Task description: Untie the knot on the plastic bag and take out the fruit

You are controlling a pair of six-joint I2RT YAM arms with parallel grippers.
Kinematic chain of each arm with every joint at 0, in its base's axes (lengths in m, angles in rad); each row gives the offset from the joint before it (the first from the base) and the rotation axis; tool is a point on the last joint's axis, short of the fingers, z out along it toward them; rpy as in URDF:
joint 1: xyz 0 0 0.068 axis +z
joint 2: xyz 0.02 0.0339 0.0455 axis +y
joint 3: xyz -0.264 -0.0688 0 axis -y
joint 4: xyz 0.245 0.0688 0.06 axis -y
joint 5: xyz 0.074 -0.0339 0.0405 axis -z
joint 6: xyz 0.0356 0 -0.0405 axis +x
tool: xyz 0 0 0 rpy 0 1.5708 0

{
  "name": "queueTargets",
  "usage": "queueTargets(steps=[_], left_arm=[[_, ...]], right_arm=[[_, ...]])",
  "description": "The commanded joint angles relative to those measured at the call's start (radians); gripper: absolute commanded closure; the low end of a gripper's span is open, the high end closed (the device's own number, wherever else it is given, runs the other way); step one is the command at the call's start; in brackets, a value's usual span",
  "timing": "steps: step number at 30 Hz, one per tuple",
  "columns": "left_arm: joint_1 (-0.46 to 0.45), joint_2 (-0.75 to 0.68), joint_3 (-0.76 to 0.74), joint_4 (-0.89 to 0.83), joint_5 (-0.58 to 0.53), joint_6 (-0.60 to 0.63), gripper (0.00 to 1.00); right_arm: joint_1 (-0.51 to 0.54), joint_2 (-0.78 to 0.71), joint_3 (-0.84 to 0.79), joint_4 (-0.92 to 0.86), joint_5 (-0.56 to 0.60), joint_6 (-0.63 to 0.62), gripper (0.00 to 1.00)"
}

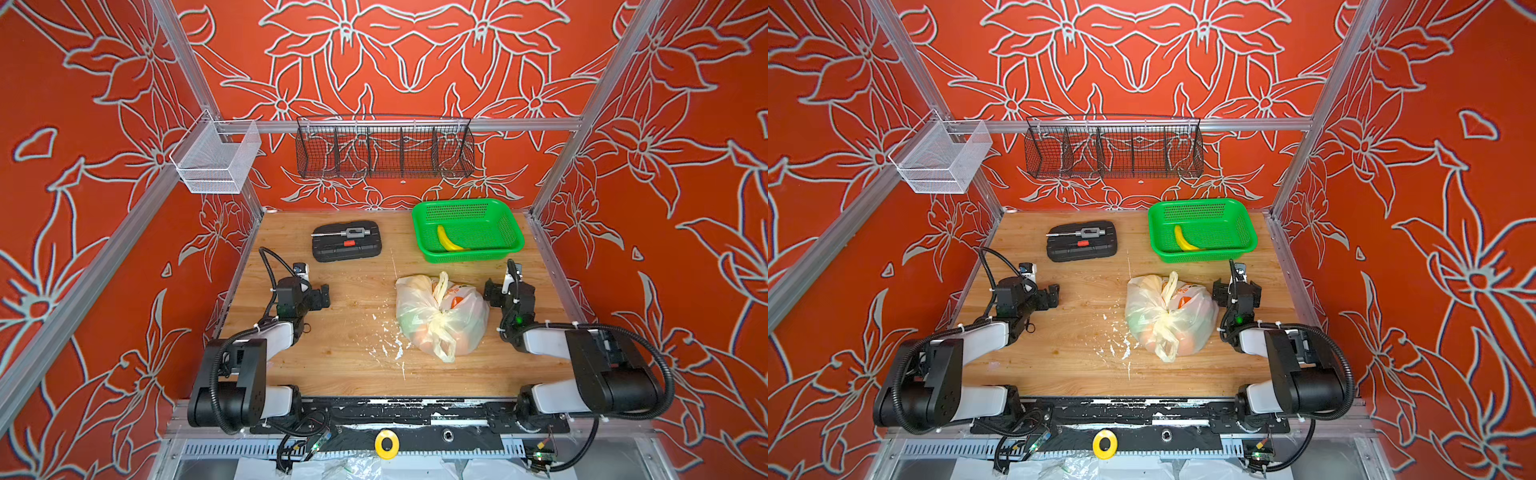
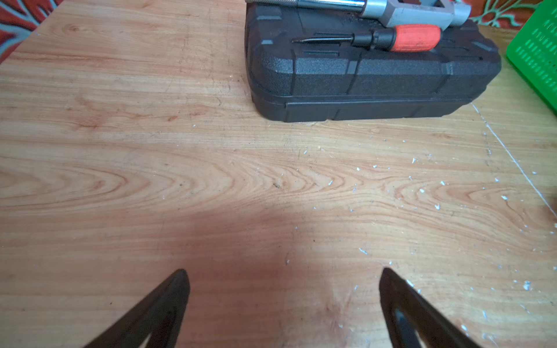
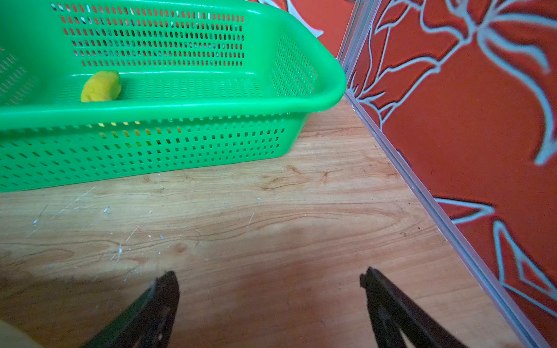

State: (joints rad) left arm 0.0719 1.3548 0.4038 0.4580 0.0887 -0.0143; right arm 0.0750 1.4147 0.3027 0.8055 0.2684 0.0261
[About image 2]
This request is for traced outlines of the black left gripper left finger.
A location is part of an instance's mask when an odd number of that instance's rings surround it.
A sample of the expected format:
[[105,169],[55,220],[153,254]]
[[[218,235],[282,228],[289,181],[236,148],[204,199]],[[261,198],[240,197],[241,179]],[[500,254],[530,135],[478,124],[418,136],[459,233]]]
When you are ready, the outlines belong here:
[[178,269],[87,347],[175,347],[190,295]]

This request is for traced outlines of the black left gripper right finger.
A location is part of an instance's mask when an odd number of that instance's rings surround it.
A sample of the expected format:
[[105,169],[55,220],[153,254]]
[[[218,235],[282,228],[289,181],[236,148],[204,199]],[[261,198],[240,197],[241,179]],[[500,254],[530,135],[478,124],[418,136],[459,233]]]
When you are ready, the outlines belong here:
[[379,292],[393,347],[480,347],[393,269],[383,269]]

